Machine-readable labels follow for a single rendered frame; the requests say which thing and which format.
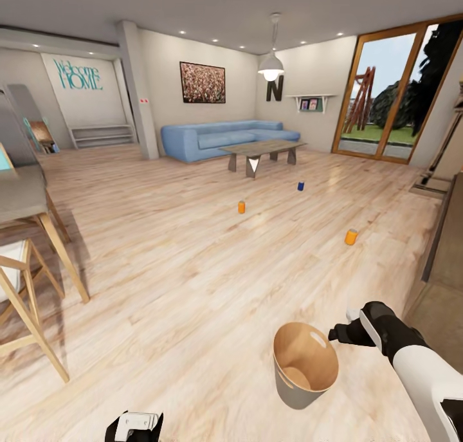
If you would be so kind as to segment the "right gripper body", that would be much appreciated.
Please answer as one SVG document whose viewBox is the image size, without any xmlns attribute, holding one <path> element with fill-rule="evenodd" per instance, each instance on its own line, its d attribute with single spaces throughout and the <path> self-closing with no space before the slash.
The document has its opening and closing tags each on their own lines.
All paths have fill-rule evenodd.
<svg viewBox="0 0 463 442">
<path fill-rule="evenodd" d="M 356 319 L 357 320 L 357 319 Z M 355 321 L 356 321 L 355 320 Z M 364 339 L 355 329 L 355 321 L 350 324 L 336 324 L 337 340 L 343 344 L 376 347 L 374 341 Z"/>
</svg>

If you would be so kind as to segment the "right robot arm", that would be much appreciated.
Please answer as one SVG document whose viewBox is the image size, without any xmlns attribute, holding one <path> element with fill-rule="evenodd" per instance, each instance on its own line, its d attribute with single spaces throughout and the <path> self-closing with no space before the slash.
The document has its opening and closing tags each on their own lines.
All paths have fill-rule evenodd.
<svg viewBox="0 0 463 442">
<path fill-rule="evenodd" d="M 330 329 L 329 341 L 377 346 L 393 365 L 431 442 L 463 442 L 463 375 L 382 303 L 347 308 L 346 317 L 348 324 Z"/>
</svg>

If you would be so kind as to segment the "trash can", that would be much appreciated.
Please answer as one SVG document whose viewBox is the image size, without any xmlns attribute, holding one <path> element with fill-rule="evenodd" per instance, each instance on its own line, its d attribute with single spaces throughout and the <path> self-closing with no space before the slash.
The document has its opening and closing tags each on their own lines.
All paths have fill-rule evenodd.
<svg viewBox="0 0 463 442">
<path fill-rule="evenodd" d="M 324 348 L 311 336 L 316 333 Z M 292 409 L 312 404 L 336 382 L 340 373 L 337 352 L 331 341 L 305 322 L 288 322 L 275 333 L 273 357 L 277 392 Z"/>
</svg>

